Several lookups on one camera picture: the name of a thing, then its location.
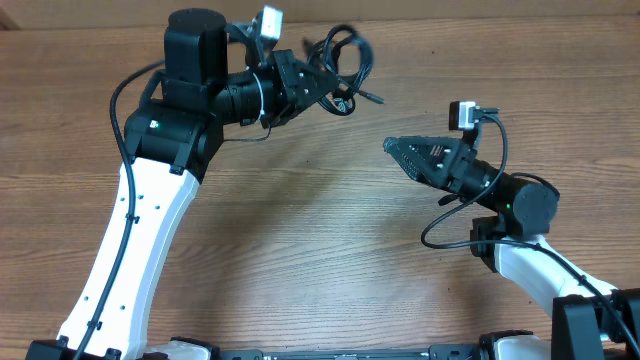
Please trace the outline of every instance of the wood surface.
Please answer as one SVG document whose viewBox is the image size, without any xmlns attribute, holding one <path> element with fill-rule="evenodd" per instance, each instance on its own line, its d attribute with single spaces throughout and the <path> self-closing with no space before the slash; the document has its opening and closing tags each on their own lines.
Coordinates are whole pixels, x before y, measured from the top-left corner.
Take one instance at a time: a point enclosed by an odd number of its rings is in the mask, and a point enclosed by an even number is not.
<svg viewBox="0 0 640 360">
<path fill-rule="evenodd" d="M 200 7 L 246 21 L 264 4 L 286 22 L 634 15 L 640 0 L 0 0 L 19 29 L 165 26 L 175 10 Z"/>
<path fill-rule="evenodd" d="M 467 249 L 422 229 L 443 192 L 410 181 L 386 136 L 447 131 L 450 101 L 498 106 L 507 170 L 562 193 L 548 240 L 592 275 L 640 282 L 640 17 L 363 22 L 376 64 L 338 118 L 314 106 L 259 144 L 224 144 L 173 241 L 149 342 L 225 349 L 420 347 L 550 320 Z M 287 25 L 280 48 L 328 24 Z M 163 55 L 163 28 L 0 33 L 0 354 L 55 337 L 97 253 L 118 183 L 107 104 Z M 239 57 L 231 61 L 236 68 Z M 118 104 L 121 123 L 144 81 Z M 260 136 L 228 126 L 228 137 Z M 480 158 L 498 165 L 498 131 Z M 432 231 L 468 239 L 474 207 Z"/>
</svg>

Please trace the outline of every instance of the wire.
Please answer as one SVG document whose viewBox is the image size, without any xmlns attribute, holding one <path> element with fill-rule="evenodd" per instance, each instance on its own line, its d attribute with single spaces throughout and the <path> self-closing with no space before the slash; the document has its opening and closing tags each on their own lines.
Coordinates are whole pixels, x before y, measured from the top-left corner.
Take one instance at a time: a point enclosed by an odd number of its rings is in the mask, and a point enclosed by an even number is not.
<svg viewBox="0 0 640 360">
<path fill-rule="evenodd" d="M 350 35 L 338 43 L 335 43 L 332 47 L 333 38 L 339 32 L 347 32 Z M 360 66 L 355 74 L 343 76 L 338 73 L 338 58 L 340 57 L 342 47 L 348 44 L 358 46 Z M 346 90 L 337 89 L 333 92 L 332 95 L 336 103 L 335 105 L 326 96 L 323 96 L 318 101 L 318 104 L 328 112 L 338 116 L 352 114 L 356 109 L 355 94 L 361 95 L 375 103 L 384 104 L 383 98 L 360 89 L 362 83 L 373 69 L 373 50 L 371 45 L 369 45 L 364 38 L 360 37 L 352 26 L 343 24 L 332 28 L 324 40 L 311 46 L 308 51 L 307 64 L 318 68 L 323 66 L 325 70 L 332 73 L 341 84 L 347 87 Z"/>
<path fill-rule="evenodd" d="M 129 242 L 129 236 L 131 235 L 131 228 L 135 221 L 134 214 L 136 209 L 136 188 L 135 188 L 135 182 L 133 180 L 133 169 L 131 168 L 131 158 L 127 153 L 127 148 L 125 147 L 122 134 L 120 133 L 120 127 L 118 126 L 118 119 L 116 117 L 116 102 L 122 90 L 129 83 L 131 83 L 133 80 L 140 77 L 144 73 L 150 70 L 153 70 L 154 68 L 162 64 L 164 64 L 164 60 L 147 65 L 144 68 L 129 75 L 129 77 L 124 79 L 120 83 L 120 85 L 116 87 L 116 89 L 113 91 L 113 95 L 111 95 L 111 102 L 109 104 L 109 116 L 111 117 L 111 127 L 113 128 L 113 135 L 116 138 L 116 144 L 118 144 L 118 150 L 120 150 L 120 155 L 122 156 L 122 163 L 124 165 L 124 170 L 125 170 L 125 173 L 127 174 L 127 186 L 129 188 L 129 209 L 127 210 L 126 223 L 124 226 L 124 232 L 122 234 L 122 240 L 120 241 L 120 247 L 118 248 L 118 253 L 116 254 L 116 258 L 113 261 L 111 272 L 109 273 L 107 282 L 104 285 L 104 289 L 102 290 L 102 295 L 100 295 L 100 299 L 98 300 L 98 305 L 96 305 L 96 310 L 93 313 L 93 317 L 91 318 L 91 321 L 89 321 L 87 331 L 84 333 L 84 336 L 80 341 L 80 345 L 78 345 L 78 349 L 76 350 L 76 354 L 73 356 L 73 360 L 79 360 L 82 357 L 82 354 L 84 353 L 85 349 L 87 348 L 87 345 L 89 344 L 89 340 L 91 340 L 91 335 L 93 335 L 93 332 L 98 326 L 98 323 L 100 321 L 100 315 L 102 315 L 102 311 L 104 310 L 104 305 L 107 302 L 107 298 L 109 297 L 109 293 L 111 292 L 113 283 L 115 282 L 116 276 L 118 275 L 120 264 L 122 264 L 124 252 Z"/>
<path fill-rule="evenodd" d="M 260 79 L 258 79 L 258 75 L 256 75 L 256 73 L 252 73 L 253 77 L 256 79 L 256 82 L 258 83 L 258 89 L 260 89 L 260 114 L 258 115 L 258 120 L 256 121 L 260 121 L 262 119 L 262 117 L 264 116 L 265 112 L 264 112 L 264 93 L 262 91 L 262 84 L 260 84 Z M 260 142 L 260 141 L 265 141 L 269 138 L 269 136 L 271 136 L 271 123 L 268 122 L 267 123 L 267 127 L 269 129 L 269 131 L 267 132 L 267 135 L 261 137 L 261 138 L 257 138 L 257 139 L 225 139 L 224 141 L 229 141 L 229 142 Z"/>
<path fill-rule="evenodd" d="M 607 298 L 605 298 L 604 295 L 602 295 L 602 293 L 600 291 L 598 291 L 598 289 L 595 286 L 593 286 L 593 284 L 591 284 L 589 281 L 587 281 L 586 276 L 584 274 L 578 273 L 578 271 L 576 271 L 571 265 L 569 265 L 569 263 L 567 261 L 565 261 L 560 255 L 556 254 L 555 252 L 543 248 L 542 246 L 540 246 L 540 244 L 531 244 L 531 243 L 515 241 L 515 240 L 504 240 L 503 239 L 503 240 L 462 241 L 462 242 L 449 243 L 449 244 L 433 244 L 433 243 L 430 243 L 430 242 L 428 242 L 426 240 L 426 236 L 427 236 L 427 234 L 429 233 L 429 231 L 431 229 L 433 229 L 436 225 L 438 225 L 440 222 L 442 222 L 443 220 L 445 220 L 449 216 L 451 216 L 451 215 L 455 214 L 456 212 L 464 209 L 465 207 L 473 204 L 474 202 L 476 202 L 480 198 L 482 198 L 484 195 L 486 195 L 495 186 L 497 180 L 504 173 L 504 169 L 505 169 L 505 167 L 507 165 L 507 156 L 508 156 L 507 133 L 505 131 L 504 125 L 502 124 L 500 119 L 498 119 L 497 117 L 495 117 L 493 115 L 486 114 L 483 117 L 483 119 L 486 119 L 486 120 L 489 120 L 489 121 L 492 121 L 492 122 L 496 123 L 496 125 L 498 125 L 498 127 L 500 128 L 500 132 L 502 134 L 502 162 L 500 164 L 500 170 L 498 170 L 497 176 L 476 197 L 474 197 L 473 199 L 465 202 L 462 205 L 459 205 L 459 206 L 453 208 L 450 211 L 447 211 L 446 213 L 444 213 L 443 215 L 441 215 L 440 217 L 435 219 L 433 222 L 431 222 L 431 224 L 429 224 L 424 229 L 424 231 L 422 231 L 422 235 L 420 236 L 420 241 L 422 242 L 422 244 L 424 246 L 426 246 L 428 248 L 431 248 L 431 249 L 437 249 L 437 250 L 457 249 L 457 248 L 469 247 L 469 246 L 473 246 L 473 245 L 504 244 L 504 245 L 511 245 L 511 246 L 520 247 L 520 248 L 533 249 L 535 251 L 539 251 L 539 252 L 549 256 L 550 258 L 555 260 L 562 268 L 564 268 L 571 276 L 573 276 L 576 280 L 578 280 L 578 283 L 580 285 L 584 286 L 585 288 L 587 288 L 587 290 L 589 290 L 591 293 L 593 293 L 595 295 L 595 297 L 598 299 L 598 301 L 607 310 L 609 315 L 611 315 L 611 317 L 615 320 L 615 322 L 620 326 L 620 329 L 622 330 L 622 335 L 624 336 L 624 338 L 626 340 L 626 343 L 629 346 L 629 348 L 631 348 L 631 351 L 633 352 L 633 354 L 636 356 L 637 359 L 640 359 L 640 348 L 638 347 L 638 343 L 635 341 L 635 339 L 633 337 L 633 334 L 631 333 L 631 331 L 629 330 L 627 325 L 622 320 L 622 317 L 620 316 L 620 314 L 613 308 L 613 306 L 611 305 L 609 300 L 607 300 Z M 554 194 L 556 194 L 556 196 L 558 196 L 558 197 L 560 196 L 560 192 L 553 185 L 551 185 L 549 182 L 547 182 L 546 180 L 544 180 L 543 178 L 541 178 L 541 177 L 539 177 L 537 175 L 532 175 L 532 174 L 528 174 L 528 173 L 513 173 L 512 176 L 529 177 L 529 178 L 535 179 L 535 180 L 539 181 L 542 185 L 550 188 L 551 191 L 553 191 Z"/>
<path fill-rule="evenodd" d="M 476 197 L 474 197 L 473 199 L 456 206 L 455 208 L 447 211 L 446 213 L 440 215 L 440 217 L 438 217 L 437 219 L 433 220 L 431 222 L 431 224 L 429 224 L 423 231 L 422 231 L 422 243 L 425 246 L 428 246 L 427 243 L 425 243 L 425 237 L 427 236 L 427 233 L 429 233 L 429 231 L 431 231 L 431 229 L 433 229 L 436 225 L 438 225 L 439 223 L 441 223 L 442 221 L 444 221 L 446 218 L 448 218 L 449 216 L 457 213 L 458 211 L 466 208 L 467 206 L 475 203 L 476 201 L 478 201 L 479 199 L 481 199 L 483 196 L 485 196 L 489 191 L 491 191 L 491 189 L 493 189 L 493 187 L 496 185 L 496 183 L 498 182 L 498 180 L 500 179 L 500 177 L 502 176 L 502 174 L 504 173 L 504 169 L 507 167 L 507 157 L 508 157 L 508 153 L 509 153 L 509 142 L 507 141 L 507 131 L 504 128 L 504 125 L 502 124 L 502 122 L 500 121 L 500 119 L 498 119 L 496 116 L 493 115 L 489 115 L 489 114 L 485 114 L 484 117 L 480 120 L 482 122 L 486 122 L 486 121 L 490 121 L 495 123 L 496 125 L 498 125 L 498 127 L 500 128 L 500 134 L 502 134 L 502 162 L 500 163 L 500 169 L 498 170 L 498 174 L 496 175 L 496 177 L 489 183 L 489 185 L 487 185 L 484 190 L 482 190 L 478 195 L 476 195 Z"/>
</svg>

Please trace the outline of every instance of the wood grain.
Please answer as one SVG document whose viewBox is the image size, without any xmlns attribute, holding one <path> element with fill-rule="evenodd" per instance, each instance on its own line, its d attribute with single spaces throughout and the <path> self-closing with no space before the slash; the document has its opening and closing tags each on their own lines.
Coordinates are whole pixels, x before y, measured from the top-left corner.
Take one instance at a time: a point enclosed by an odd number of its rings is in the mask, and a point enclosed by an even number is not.
<svg viewBox="0 0 640 360">
<path fill-rule="evenodd" d="M 165 26 L 184 8 L 214 9 L 229 21 L 245 21 L 265 4 L 284 21 L 338 22 L 532 16 L 635 15 L 640 0 L 0 0 L 19 29 Z"/>
<path fill-rule="evenodd" d="M 550 320 L 468 250 L 418 237 L 443 209 L 385 136 L 448 136 L 448 103 L 499 106 L 509 171 L 562 192 L 550 243 L 622 288 L 640 278 L 640 17 L 364 22 L 375 48 L 348 118 L 314 106 L 260 144 L 224 144 L 176 234 L 149 325 L 223 348 L 310 350 L 474 341 Z M 285 28 L 280 48 L 325 24 Z M 0 352 L 53 338 L 100 245 L 120 163 L 107 103 L 162 56 L 163 28 L 0 33 Z M 121 97 L 122 122 L 144 85 Z M 227 136 L 262 134 L 229 126 Z M 480 156 L 497 164 L 490 129 Z M 470 209 L 433 231 L 468 237 Z"/>
</svg>

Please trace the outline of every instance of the wooden tabletop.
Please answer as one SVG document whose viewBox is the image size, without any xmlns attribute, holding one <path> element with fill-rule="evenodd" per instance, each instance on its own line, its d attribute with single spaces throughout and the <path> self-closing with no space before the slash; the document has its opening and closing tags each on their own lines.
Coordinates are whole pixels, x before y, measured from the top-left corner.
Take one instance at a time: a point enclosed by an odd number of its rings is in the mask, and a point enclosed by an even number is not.
<svg viewBox="0 0 640 360">
<path fill-rule="evenodd" d="M 548 240 L 592 275 L 640 287 L 640 17 L 356 23 L 375 49 L 354 115 L 313 106 L 259 144 L 224 144 L 182 220 L 149 343 L 232 348 L 419 347 L 550 319 L 468 249 L 423 247 L 443 192 L 410 181 L 386 136 L 454 136 L 448 104 L 501 108 L 507 171 L 562 193 Z M 329 24 L 287 24 L 279 48 Z M 163 55 L 163 28 L 0 32 L 0 353 L 54 338 L 87 279 L 120 158 L 111 92 Z M 240 57 L 231 56 L 234 69 Z M 127 88 L 121 123 L 144 86 Z M 228 126 L 229 137 L 261 136 Z M 479 158 L 498 165 L 488 128 Z M 432 231 L 468 239 L 477 206 Z"/>
</svg>

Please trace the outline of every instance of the wooden table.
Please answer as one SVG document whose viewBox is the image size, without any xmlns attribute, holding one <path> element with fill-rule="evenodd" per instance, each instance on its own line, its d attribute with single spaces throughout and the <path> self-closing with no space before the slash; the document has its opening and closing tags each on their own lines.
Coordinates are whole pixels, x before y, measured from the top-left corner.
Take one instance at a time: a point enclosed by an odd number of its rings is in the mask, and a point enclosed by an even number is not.
<svg viewBox="0 0 640 360">
<path fill-rule="evenodd" d="M 549 338 L 544 312 L 467 249 L 419 243 L 443 193 L 382 151 L 386 136 L 460 136 L 447 131 L 458 99 L 500 107 L 508 171 L 562 192 L 550 243 L 598 278 L 640 286 L 640 17 L 356 26 L 376 54 L 364 88 L 386 104 L 358 99 L 347 118 L 314 106 L 264 143 L 223 145 L 173 241 L 150 343 L 408 348 L 512 328 Z M 287 24 L 279 47 L 298 51 L 329 28 Z M 54 338 L 80 295 L 120 164 L 107 104 L 121 79 L 162 57 L 163 31 L 0 32 L 2 358 Z M 121 96 L 121 123 L 143 86 Z M 488 129 L 479 157 L 497 165 L 500 153 Z M 465 211 L 432 240 L 465 240 L 486 214 Z"/>
</svg>

